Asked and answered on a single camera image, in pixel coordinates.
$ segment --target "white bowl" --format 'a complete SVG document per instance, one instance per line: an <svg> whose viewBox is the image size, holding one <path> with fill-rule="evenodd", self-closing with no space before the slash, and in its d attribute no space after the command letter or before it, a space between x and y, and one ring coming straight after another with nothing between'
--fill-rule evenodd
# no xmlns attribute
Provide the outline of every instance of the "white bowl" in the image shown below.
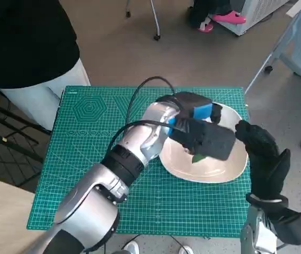
<svg viewBox="0 0 301 254"><path fill-rule="evenodd" d="M241 117L231 107L219 104L223 107L219 125L235 132L235 125L241 120ZM239 140L235 141L226 161L207 157L193 164L192 157L172 139L166 140L160 153L161 163L169 173L199 183L225 183L234 180L243 173L248 160L245 145Z"/></svg>

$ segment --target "hexagon pattern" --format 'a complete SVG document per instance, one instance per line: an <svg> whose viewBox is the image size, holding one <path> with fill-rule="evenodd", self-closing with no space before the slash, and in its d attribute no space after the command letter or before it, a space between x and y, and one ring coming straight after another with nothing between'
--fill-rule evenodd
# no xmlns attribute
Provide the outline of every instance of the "hexagon pattern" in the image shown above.
<svg viewBox="0 0 301 254"><path fill-rule="evenodd" d="M78 122L92 123L97 121L107 110L107 106L100 95L84 96L73 107Z"/></svg>

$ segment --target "table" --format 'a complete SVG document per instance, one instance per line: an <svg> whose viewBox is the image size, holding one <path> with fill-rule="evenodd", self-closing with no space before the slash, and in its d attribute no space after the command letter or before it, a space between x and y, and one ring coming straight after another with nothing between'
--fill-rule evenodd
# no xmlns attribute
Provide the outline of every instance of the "table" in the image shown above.
<svg viewBox="0 0 301 254"><path fill-rule="evenodd" d="M124 125L132 87L67 87L61 100L28 229L47 230L62 198L84 173L101 161L109 141ZM176 88L208 96L231 106L248 120L242 88ZM165 87L143 88L131 121L146 107L170 93ZM119 205L118 233L238 237L246 220L250 174L223 184L192 183L170 175L154 159Z"/></svg>

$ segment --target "floor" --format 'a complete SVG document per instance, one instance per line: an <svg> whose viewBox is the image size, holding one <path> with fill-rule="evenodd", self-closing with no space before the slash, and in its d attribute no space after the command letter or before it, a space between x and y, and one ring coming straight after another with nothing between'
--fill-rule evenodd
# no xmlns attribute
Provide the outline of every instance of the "floor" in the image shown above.
<svg viewBox="0 0 301 254"><path fill-rule="evenodd" d="M145 78L162 75L175 86L246 87L289 22L289 6L237 37L219 25L211 34L185 24L186 0L157 0L162 38L154 41L154 20L146 0L132 1L132 17L125 19L125 1L61 0L81 48L81 59L92 85L136 86ZM291 170L283 194L301 211L301 78L278 62L247 94L251 122L267 128L281 149L292 151ZM115 235L107 245L112 253L131 238ZM239 253L238 239L178 237L195 254ZM167 236L140 236L141 253L177 253ZM283 253L301 253L288 246Z"/></svg>

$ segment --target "pink shoe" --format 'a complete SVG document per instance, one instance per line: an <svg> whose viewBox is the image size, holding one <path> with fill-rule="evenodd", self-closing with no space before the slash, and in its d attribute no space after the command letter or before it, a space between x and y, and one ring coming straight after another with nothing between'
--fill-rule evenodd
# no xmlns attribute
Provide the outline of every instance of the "pink shoe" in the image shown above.
<svg viewBox="0 0 301 254"><path fill-rule="evenodd" d="M198 30L203 33L209 33L210 31L213 30L213 27L214 26L213 26L212 22L209 22L207 25L205 25L205 29L198 28Z"/></svg>
<svg viewBox="0 0 301 254"><path fill-rule="evenodd" d="M213 15L214 21L226 22L230 24L243 24L246 23L246 17L240 16L236 11L231 11L227 15Z"/></svg>

